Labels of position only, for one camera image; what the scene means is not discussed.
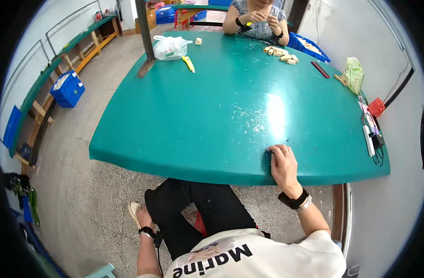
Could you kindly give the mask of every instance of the yellow utility knife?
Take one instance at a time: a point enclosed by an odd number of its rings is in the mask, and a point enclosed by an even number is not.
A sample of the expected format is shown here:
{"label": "yellow utility knife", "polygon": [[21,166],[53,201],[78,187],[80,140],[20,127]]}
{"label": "yellow utility knife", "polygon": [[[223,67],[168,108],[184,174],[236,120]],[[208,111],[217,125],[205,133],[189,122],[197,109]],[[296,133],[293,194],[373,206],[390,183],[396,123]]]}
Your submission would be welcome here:
{"label": "yellow utility knife", "polygon": [[195,73],[195,68],[193,67],[192,61],[190,61],[189,56],[183,56],[183,61],[186,62],[189,70],[191,70],[192,73]]}

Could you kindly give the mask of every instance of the red phone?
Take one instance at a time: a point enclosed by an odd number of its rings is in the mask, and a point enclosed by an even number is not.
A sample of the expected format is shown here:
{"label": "red phone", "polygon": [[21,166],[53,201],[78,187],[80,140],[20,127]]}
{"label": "red phone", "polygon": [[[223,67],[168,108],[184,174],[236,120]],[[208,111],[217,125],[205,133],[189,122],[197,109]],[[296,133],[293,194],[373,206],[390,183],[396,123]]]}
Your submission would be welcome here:
{"label": "red phone", "polygon": [[326,70],[324,70],[317,62],[312,61],[311,64],[314,65],[314,67],[317,68],[317,70],[320,71],[320,73],[325,77],[325,78],[330,78],[329,74],[326,72]]}

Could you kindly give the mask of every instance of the sandal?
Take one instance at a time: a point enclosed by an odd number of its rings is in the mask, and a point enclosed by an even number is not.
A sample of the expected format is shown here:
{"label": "sandal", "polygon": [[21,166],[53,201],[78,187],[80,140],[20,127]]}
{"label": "sandal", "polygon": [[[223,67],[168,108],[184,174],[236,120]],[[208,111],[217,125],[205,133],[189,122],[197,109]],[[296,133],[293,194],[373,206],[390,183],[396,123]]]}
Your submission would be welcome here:
{"label": "sandal", "polygon": [[128,208],[129,208],[130,215],[132,216],[133,220],[135,220],[136,222],[136,226],[138,227],[138,229],[141,229],[141,225],[138,219],[136,218],[136,211],[141,208],[141,204],[136,202],[131,202],[128,205]]}

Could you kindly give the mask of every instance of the power strip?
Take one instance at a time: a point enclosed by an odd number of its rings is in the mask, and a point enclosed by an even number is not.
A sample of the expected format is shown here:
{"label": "power strip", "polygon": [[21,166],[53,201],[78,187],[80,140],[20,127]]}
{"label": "power strip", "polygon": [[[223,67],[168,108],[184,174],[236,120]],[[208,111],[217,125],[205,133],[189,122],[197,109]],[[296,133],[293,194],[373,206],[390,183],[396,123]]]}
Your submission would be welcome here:
{"label": "power strip", "polygon": [[372,158],[373,155],[376,154],[376,152],[374,151],[373,141],[371,140],[371,137],[370,137],[370,129],[366,125],[362,126],[362,129],[363,129],[363,135],[365,135],[365,141],[366,141],[366,147],[368,149],[368,154]]}

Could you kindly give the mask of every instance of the green plastic bag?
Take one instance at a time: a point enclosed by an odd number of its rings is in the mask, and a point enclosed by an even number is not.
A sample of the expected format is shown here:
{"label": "green plastic bag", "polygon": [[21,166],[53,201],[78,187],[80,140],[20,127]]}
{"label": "green plastic bag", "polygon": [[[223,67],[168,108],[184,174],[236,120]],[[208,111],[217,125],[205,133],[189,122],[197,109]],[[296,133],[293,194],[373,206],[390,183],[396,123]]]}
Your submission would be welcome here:
{"label": "green plastic bag", "polygon": [[346,59],[342,78],[346,80],[346,86],[356,95],[360,93],[364,76],[362,66],[360,66],[360,62],[357,58],[350,57]]}

